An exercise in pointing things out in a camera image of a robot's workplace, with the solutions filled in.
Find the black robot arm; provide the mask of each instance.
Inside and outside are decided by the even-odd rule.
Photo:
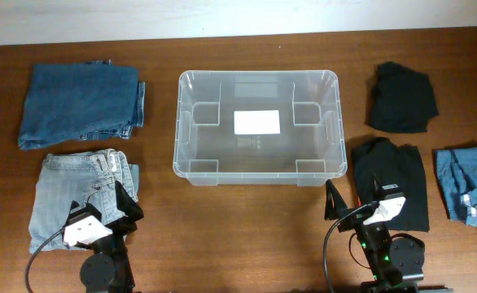
[[[374,281],[361,284],[361,292],[418,292],[416,282],[423,280],[425,244],[408,234],[391,236],[385,225],[385,221],[399,213],[405,201],[401,188],[396,185],[381,186],[374,178],[376,201],[358,208],[356,212],[355,208],[347,208],[332,181],[326,183],[326,194],[325,219],[342,219],[338,224],[339,232],[356,231],[357,240],[374,275]]]
[[[101,224],[101,213],[90,203],[71,212],[65,224],[63,239],[77,247],[91,249],[94,254],[81,266],[81,282],[86,292],[131,293],[135,287],[125,246],[125,235],[137,229],[142,209],[116,181],[117,209],[125,215],[109,224]]]

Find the denim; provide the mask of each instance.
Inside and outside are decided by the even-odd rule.
[[[144,121],[138,70],[108,61],[36,64],[24,103],[21,150],[67,141],[129,139]]]
[[[83,208],[92,203],[106,225],[121,218],[117,209],[115,181],[121,182],[129,196],[138,201],[139,167],[128,164],[125,154],[112,149],[73,155],[48,155],[36,184],[33,214],[28,224],[32,240],[30,252],[63,227],[73,200]],[[62,235],[43,250],[79,249],[67,247]]]
[[[477,147],[437,151],[436,173],[450,219],[477,227]]]

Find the wood grain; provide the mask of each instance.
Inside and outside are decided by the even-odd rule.
[[[20,151],[16,137],[31,67],[112,59],[139,69],[147,83],[145,126],[129,141],[65,142]],[[427,73],[440,116],[428,133],[389,134],[365,125],[375,66],[394,60]],[[195,187],[172,170],[177,81],[188,69],[330,69],[338,74],[344,132],[350,151],[368,136],[419,147],[427,174],[430,233],[423,285],[477,292],[477,229],[447,219],[432,151],[477,143],[477,28],[268,37],[0,46],[0,292],[23,292],[30,257],[28,221],[47,153],[112,147],[141,168],[139,204],[145,218],[129,238],[129,257],[142,292],[324,290],[324,188]],[[335,180],[355,203],[352,174]],[[347,249],[349,234],[330,241],[336,286],[372,278]],[[361,251],[354,249],[362,258]],[[84,291],[79,268],[88,251],[42,253],[31,272],[36,292]]]

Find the plastic storage container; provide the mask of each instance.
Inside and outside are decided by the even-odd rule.
[[[338,77],[328,70],[184,72],[173,170],[196,186],[321,186],[343,176]]]

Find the white paper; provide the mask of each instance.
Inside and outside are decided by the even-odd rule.
[[[235,111],[235,134],[280,134],[278,110]]]

